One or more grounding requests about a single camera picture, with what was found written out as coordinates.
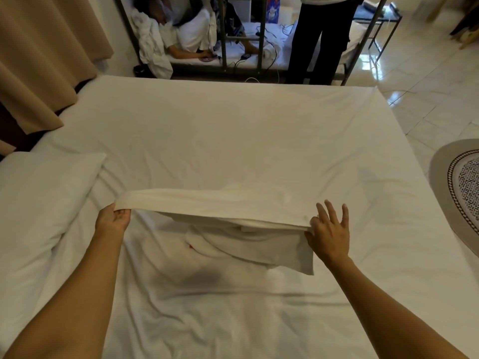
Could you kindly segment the person's right hand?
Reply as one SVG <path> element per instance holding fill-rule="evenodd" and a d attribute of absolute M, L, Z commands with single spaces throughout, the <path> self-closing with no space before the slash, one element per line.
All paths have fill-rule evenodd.
<path fill-rule="evenodd" d="M 318 250 L 313 250 L 316 256 L 330 270 L 334 271 L 349 260 L 350 232 L 341 231 L 341 219 L 329 200 L 321 203 L 327 211 L 327 225 L 320 224 L 318 214 L 311 218 L 307 231 L 318 238 Z"/>

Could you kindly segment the person's left hand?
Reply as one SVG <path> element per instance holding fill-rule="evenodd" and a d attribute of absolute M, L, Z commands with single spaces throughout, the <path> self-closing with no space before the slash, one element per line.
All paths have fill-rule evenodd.
<path fill-rule="evenodd" d="M 116 210 L 115 203 L 112 203 L 99 211 L 95 222 L 94 236 L 106 236 L 115 240 L 123 240 L 125 232 L 118 232 L 113 228 L 113 211 Z"/>

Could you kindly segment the white towel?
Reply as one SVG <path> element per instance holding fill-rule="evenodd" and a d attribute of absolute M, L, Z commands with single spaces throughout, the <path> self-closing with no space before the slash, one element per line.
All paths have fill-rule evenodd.
<path fill-rule="evenodd" d="M 313 251 L 303 233 L 310 227 L 309 217 L 282 188 L 134 190 L 122 193 L 115 205 L 117 210 L 153 211 L 186 224 L 186 242 L 204 256 L 314 275 Z"/>

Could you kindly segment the person's right forearm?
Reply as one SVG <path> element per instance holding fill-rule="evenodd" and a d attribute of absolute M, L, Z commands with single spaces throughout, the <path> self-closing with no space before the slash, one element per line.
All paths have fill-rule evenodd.
<path fill-rule="evenodd" d="M 355 311 L 379 359 L 469 359 L 374 284 L 348 257 L 326 267 Z"/>

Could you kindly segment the person's left forearm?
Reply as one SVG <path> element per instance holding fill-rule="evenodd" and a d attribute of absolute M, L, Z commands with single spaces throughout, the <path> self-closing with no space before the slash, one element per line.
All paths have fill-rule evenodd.
<path fill-rule="evenodd" d="M 3 359 L 101 359 L 124 233 L 96 231 L 84 257 Z"/>

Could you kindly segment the large white pillow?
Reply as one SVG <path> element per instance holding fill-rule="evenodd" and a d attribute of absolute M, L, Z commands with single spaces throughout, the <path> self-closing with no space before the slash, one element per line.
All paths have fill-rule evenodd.
<path fill-rule="evenodd" d="M 0 163 L 0 299 L 37 295 L 105 159 L 15 152 Z"/>

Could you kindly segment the bed with white sheet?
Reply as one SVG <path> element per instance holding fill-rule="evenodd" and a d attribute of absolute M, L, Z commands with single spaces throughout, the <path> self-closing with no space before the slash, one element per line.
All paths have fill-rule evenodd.
<path fill-rule="evenodd" d="M 101 208 L 131 190 L 272 186 L 309 219 L 350 211 L 350 257 L 471 359 L 479 282 L 396 117 L 375 88 L 101 76 L 30 152 L 104 153 L 37 295 L 0 299 L 0 358 L 83 257 Z M 188 226 L 134 210 L 102 359 L 376 359 L 325 265 L 314 275 L 190 246 Z"/>

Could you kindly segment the round grey patterned rug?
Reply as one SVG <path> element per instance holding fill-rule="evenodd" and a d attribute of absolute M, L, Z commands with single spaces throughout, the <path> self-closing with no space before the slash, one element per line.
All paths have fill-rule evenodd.
<path fill-rule="evenodd" d="M 479 138 L 437 150 L 429 183 L 451 229 L 479 258 Z"/>

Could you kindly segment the crumpled white blanket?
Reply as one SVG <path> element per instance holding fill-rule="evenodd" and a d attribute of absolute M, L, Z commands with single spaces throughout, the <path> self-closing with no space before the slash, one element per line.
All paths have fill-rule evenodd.
<path fill-rule="evenodd" d="M 148 66 L 156 78 L 171 79 L 173 68 L 165 52 L 159 23 L 136 8 L 132 9 L 130 20 L 138 41 L 141 62 Z"/>

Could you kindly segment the white bunk mattress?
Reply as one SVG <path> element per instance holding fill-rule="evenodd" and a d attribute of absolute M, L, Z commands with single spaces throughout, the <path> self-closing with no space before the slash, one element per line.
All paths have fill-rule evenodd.
<path fill-rule="evenodd" d="M 272 70 L 274 72 L 285 72 L 288 69 L 291 52 L 291 42 L 296 30 L 296 23 L 290 25 L 266 24 L 264 33 L 265 55 L 262 57 L 262 67 L 264 71 Z M 342 53 L 339 65 L 336 70 L 336 79 L 343 79 L 343 75 L 353 66 L 353 58 L 357 47 L 363 40 L 366 33 L 366 27 L 353 22 L 350 28 L 349 39 L 346 50 Z M 244 47 L 240 43 L 226 41 L 226 67 L 230 70 L 256 70 L 258 56 L 252 55 L 246 58 Z M 222 49 L 216 51 L 219 60 L 211 63 L 202 63 L 199 59 L 175 59 L 168 55 L 171 65 L 174 68 L 222 68 L 223 57 Z"/>

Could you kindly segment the beige curtain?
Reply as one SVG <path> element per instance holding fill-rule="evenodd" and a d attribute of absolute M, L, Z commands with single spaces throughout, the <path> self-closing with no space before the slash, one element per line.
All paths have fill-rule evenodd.
<path fill-rule="evenodd" d="M 0 156 L 61 128 L 113 49 L 88 0 L 0 0 Z"/>

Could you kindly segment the colourful bag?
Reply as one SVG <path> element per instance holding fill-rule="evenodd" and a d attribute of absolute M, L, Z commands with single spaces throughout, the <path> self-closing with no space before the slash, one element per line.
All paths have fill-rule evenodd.
<path fill-rule="evenodd" d="M 266 0 L 265 22 L 278 24 L 281 0 Z"/>

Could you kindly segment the metal bunk bed frame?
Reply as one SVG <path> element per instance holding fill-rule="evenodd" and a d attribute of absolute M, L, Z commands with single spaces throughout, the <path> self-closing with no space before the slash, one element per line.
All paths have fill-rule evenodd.
<path fill-rule="evenodd" d="M 136 36 L 134 35 L 133 25 L 131 24 L 130 20 L 130 13 L 133 7 L 133 0 L 114 0 L 117 6 L 117 9 L 123 19 L 123 24 L 127 30 L 128 36 L 130 38 L 131 43 L 133 44 L 134 50 L 136 52 L 139 65 L 144 65 L 139 57 L 139 47 L 138 41 Z M 242 21 L 244 28 L 246 30 L 248 40 L 252 43 L 256 44 L 259 48 L 260 54 L 258 55 L 258 63 L 256 70 L 230 70 L 226 67 L 226 48 L 225 43 L 226 41 L 235 41 L 238 40 L 238 37 L 227 37 L 224 34 L 224 31 L 221 32 L 221 41 L 222 41 L 222 57 L 223 57 L 223 67 L 216 69 L 216 68 L 199 68 L 194 70 L 193 68 L 173 68 L 173 75 L 172 76 L 189 76 L 189 75 L 209 75 L 209 74 L 222 74 L 222 75 L 242 75 L 248 77 L 259 77 L 259 76 L 274 76 L 277 75 L 278 78 L 281 78 L 286 74 L 285 72 L 274 72 L 272 70 L 264 71 L 261 69 L 262 67 L 262 57 L 265 55 L 266 49 L 264 46 L 264 33 L 265 33 L 265 11 L 266 11 L 266 0 L 231 0 L 233 4 L 234 1 L 248 1 L 251 4 L 252 1 L 259 1 L 260 8 L 261 8 L 261 19 L 260 23 L 252 23 Z M 396 31 L 399 23 L 402 21 L 402 14 L 400 13 L 399 9 L 395 6 L 394 3 L 386 4 L 387 0 L 380 0 L 375 11 L 370 11 L 366 8 L 366 0 L 361 0 L 360 4 L 358 5 L 353 22 L 359 23 L 366 27 L 366 33 L 363 37 L 362 42 L 357 47 L 357 51 L 353 58 L 353 66 L 351 69 L 348 69 L 346 73 L 343 75 L 343 79 L 336 79 L 336 73 L 333 78 L 334 81 L 341 82 L 341 85 L 344 86 L 348 81 L 356 62 L 359 59 L 360 54 L 362 53 L 363 47 L 366 43 L 369 43 L 368 48 L 374 46 L 378 51 L 378 56 L 373 60 L 373 62 L 377 63 L 384 52 L 384 49 L 388 45 L 389 41 L 392 38 L 392 35 Z"/>

